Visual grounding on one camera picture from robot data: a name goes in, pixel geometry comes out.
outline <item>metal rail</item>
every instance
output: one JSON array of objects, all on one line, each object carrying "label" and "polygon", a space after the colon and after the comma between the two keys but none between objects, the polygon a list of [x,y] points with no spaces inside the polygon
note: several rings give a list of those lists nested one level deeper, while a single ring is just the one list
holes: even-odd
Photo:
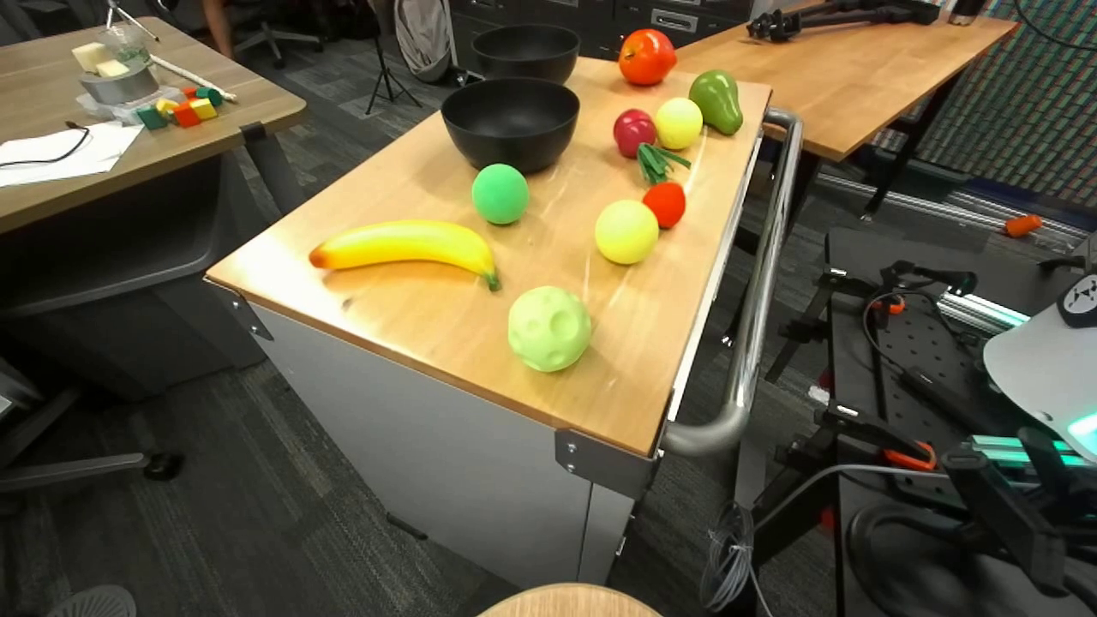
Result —
[{"label": "metal rail", "polygon": [[798,150],[804,150],[804,125],[792,112],[769,108],[764,124],[780,124],[784,129],[784,145],[782,145],[782,160],[780,160],[780,174],[775,174],[780,192],[772,192],[772,201],[769,201],[769,219],[764,219],[764,232],[761,232],[761,246],[758,246],[758,261],[753,261],[753,274],[751,274],[751,290],[744,297],[744,318],[741,318],[741,329],[733,339],[733,368],[729,368],[726,401],[709,426],[672,420],[664,429],[670,451],[681,451],[681,456],[729,451],[751,420],[758,362],[761,362],[761,346],[764,346],[764,322],[769,322],[769,309],[772,309],[780,257],[784,246],[792,181],[797,181]]}]

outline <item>tomato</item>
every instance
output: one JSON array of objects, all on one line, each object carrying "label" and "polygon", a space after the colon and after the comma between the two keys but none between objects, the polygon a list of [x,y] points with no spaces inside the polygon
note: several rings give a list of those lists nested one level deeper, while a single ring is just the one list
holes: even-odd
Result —
[{"label": "tomato", "polygon": [[672,39],[656,26],[631,31],[618,52],[618,69],[631,86],[660,86],[677,61],[680,56]]},{"label": "tomato", "polygon": [[646,204],[656,213],[660,228],[672,228],[687,217],[687,192],[680,181],[660,181],[646,192]]},{"label": "tomato", "polygon": [[640,108],[626,108],[613,124],[613,141],[626,158],[639,158],[640,145],[656,145],[656,124]]}]

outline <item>plastic fruit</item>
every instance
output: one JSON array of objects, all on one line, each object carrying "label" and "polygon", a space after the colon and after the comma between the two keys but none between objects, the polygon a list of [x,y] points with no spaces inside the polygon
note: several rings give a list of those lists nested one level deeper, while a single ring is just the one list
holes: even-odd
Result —
[{"label": "plastic fruit", "polygon": [[507,346],[524,368],[556,373],[591,348],[591,312],[556,285],[519,296],[507,316]]},{"label": "plastic fruit", "polygon": [[701,106],[687,96],[662,104],[656,112],[660,141],[672,150],[693,147],[701,141],[702,124],[707,121],[702,121]]},{"label": "plastic fruit", "polygon": [[626,108],[618,121],[613,121],[613,145],[626,158],[640,158],[640,166],[646,166],[646,177],[647,185],[652,181],[662,181],[670,174],[670,163],[687,163],[687,158],[664,150],[660,145],[660,129],[656,129],[656,121],[640,108]]},{"label": "plastic fruit", "polygon": [[325,270],[397,262],[397,261],[437,261],[472,270],[490,290],[502,286],[495,253],[480,232],[447,219],[390,219],[374,226],[346,228],[319,243],[309,261]]},{"label": "plastic fruit", "polygon": [[477,213],[495,226],[512,226],[528,209],[528,181],[512,163],[480,166],[469,196],[472,196]]},{"label": "plastic fruit", "polygon": [[672,228],[687,217],[687,188],[680,181],[660,181],[646,192],[646,204],[656,213],[660,228]]},{"label": "plastic fruit", "polygon": [[618,69],[631,86],[660,86],[677,69],[677,61],[680,56],[672,39],[656,26],[631,31],[618,52]]},{"label": "plastic fruit", "polygon": [[689,100],[716,134],[739,134],[744,125],[741,86],[726,72],[701,72],[689,86]]},{"label": "plastic fruit", "polygon": [[612,201],[592,222],[592,246],[613,262],[640,262],[656,241],[660,219],[639,197]]}]

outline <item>wooden tabletop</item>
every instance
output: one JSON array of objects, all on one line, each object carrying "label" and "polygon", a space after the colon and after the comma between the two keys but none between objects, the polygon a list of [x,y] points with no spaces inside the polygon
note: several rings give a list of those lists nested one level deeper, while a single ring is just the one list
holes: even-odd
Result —
[{"label": "wooden tabletop", "polygon": [[804,121],[805,150],[848,160],[881,125],[966,69],[1015,20],[956,25],[854,25],[804,31],[784,45],[751,41],[747,25],[680,52],[680,65],[726,69],[775,86],[775,106]]},{"label": "wooden tabletop", "polygon": [[515,593],[485,617],[660,617],[647,602],[612,586],[554,584]]},{"label": "wooden tabletop", "polygon": [[[639,160],[613,147],[613,116],[656,112],[689,93],[689,72],[660,88],[628,88],[618,65],[579,57],[568,88],[579,125],[556,166],[532,174],[532,209],[519,226],[487,226],[466,192],[472,166],[431,112],[402,141],[333,181],[211,270],[214,285],[330,329],[370,354],[495,396],[544,426],[578,429],[626,451],[647,456],[664,420],[672,377],[689,329],[707,316],[702,290],[739,204],[761,134],[769,86],[741,86],[739,137],[707,134],[680,181],[687,219],[640,268],[608,262],[592,219],[613,197],[640,197]],[[309,251],[333,232],[382,219],[458,219],[480,228],[496,253],[506,286],[438,262],[389,262],[323,274]],[[568,286],[592,312],[592,348],[565,373],[536,373],[507,348],[507,309],[540,285]]]},{"label": "wooden tabletop", "polygon": [[[298,96],[215,56],[204,41],[167,26],[159,16],[143,16],[140,25],[159,34],[152,45],[154,56],[237,93],[239,104],[228,104],[215,121],[190,129],[143,129],[106,174],[0,188],[0,232],[93,201],[102,192],[122,192],[127,185],[214,158],[239,141],[239,125],[263,124],[277,129],[282,124],[302,116],[304,104]],[[0,141],[56,134],[66,129],[66,121],[98,124],[98,116],[76,104],[83,86],[71,49],[88,41],[102,41],[102,26],[0,49]],[[160,69],[154,69],[154,75],[166,86],[184,81]]]}]

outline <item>black equipment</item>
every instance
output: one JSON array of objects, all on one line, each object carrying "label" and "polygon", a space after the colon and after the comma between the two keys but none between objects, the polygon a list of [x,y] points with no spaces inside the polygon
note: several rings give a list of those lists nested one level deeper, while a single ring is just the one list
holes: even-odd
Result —
[{"label": "black equipment", "polygon": [[831,26],[831,25],[934,25],[941,7],[918,0],[825,0],[820,7],[804,9],[772,9],[747,25],[751,39],[761,41],[792,41],[805,26]]}]

